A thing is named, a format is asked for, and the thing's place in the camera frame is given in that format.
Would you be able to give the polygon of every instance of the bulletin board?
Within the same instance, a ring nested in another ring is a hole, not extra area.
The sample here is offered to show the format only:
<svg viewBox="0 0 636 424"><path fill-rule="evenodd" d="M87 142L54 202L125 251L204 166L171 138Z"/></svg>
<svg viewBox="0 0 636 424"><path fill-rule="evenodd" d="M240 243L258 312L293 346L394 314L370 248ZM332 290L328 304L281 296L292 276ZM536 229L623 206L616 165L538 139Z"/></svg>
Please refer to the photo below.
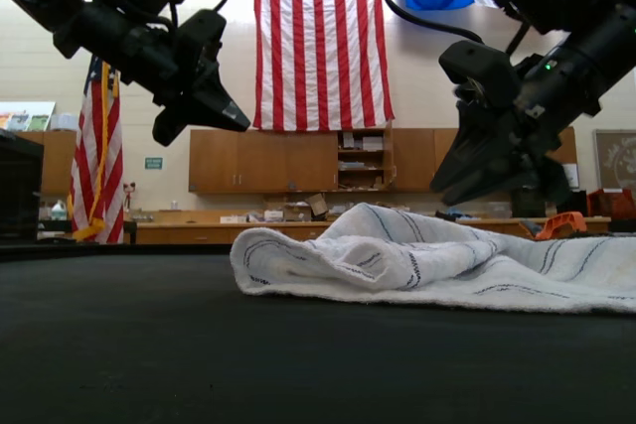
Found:
<svg viewBox="0 0 636 424"><path fill-rule="evenodd" d="M636 131L594 131L596 169L602 189L636 190Z"/></svg>

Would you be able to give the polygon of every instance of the wooden counter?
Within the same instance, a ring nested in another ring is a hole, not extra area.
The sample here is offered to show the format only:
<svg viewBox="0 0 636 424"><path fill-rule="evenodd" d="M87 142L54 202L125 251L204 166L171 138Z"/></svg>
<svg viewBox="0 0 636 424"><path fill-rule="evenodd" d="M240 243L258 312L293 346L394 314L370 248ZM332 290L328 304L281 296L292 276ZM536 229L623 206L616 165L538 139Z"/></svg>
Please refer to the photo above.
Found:
<svg viewBox="0 0 636 424"><path fill-rule="evenodd" d="M536 223L543 223L546 218L529 219ZM587 229L592 233L607 231L610 219L607 217L592 217L586 220ZM471 227L508 233L518 237L530 238L517 218L497 219L469 219L459 220L458 223ZM318 238L331 222L251 222L251 223L219 223L219 222L140 222L137 231L137 243L215 243L231 244L241 232L248 228L268 227L278 230L296 240L310 240Z"/></svg>

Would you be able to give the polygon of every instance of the red flag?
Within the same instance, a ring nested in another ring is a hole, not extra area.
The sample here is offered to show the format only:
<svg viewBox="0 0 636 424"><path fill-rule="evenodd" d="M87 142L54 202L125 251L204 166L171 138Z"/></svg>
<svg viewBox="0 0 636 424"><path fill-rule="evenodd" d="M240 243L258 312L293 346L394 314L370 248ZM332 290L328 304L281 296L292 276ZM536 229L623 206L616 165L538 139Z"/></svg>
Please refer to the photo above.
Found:
<svg viewBox="0 0 636 424"><path fill-rule="evenodd" d="M74 238L123 241L123 148L119 78L97 57L90 69L79 116L69 211Z"/></svg>

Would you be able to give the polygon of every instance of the red and white stripes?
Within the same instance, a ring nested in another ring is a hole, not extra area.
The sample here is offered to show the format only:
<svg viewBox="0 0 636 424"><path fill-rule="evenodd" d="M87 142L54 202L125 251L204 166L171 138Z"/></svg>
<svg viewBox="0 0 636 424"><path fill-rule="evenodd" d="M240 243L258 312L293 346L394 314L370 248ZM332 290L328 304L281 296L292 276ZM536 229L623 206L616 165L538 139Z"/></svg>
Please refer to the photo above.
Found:
<svg viewBox="0 0 636 424"><path fill-rule="evenodd" d="M254 126L373 127L393 119L382 0L254 0Z"/></svg>

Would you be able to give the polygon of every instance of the red object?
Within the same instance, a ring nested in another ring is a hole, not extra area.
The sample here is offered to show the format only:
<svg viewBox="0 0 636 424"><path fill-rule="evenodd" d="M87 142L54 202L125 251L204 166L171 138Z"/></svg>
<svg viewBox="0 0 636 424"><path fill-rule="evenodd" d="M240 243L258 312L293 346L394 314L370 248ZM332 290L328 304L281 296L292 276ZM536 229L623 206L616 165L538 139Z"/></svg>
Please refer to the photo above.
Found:
<svg viewBox="0 0 636 424"><path fill-rule="evenodd" d="M572 232L587 232L587 223L582 213L565 212L549 218L544 229L535 236L535 240L558 238L558 231L566 225L571 227Z"/></svg>
<svg viewBox="0 0 636 424"><path fill-rule="evenodd" d="M254 0L254 127L369 128L394 119L382 0Z"/></svg>
<svg viewBox="0 0 636 424"><path fill-rule="evenodd" d="M602 215L615 219L636 218L636 207L629 189L606 192L603 189L587 196L589 215Z"/></svg>

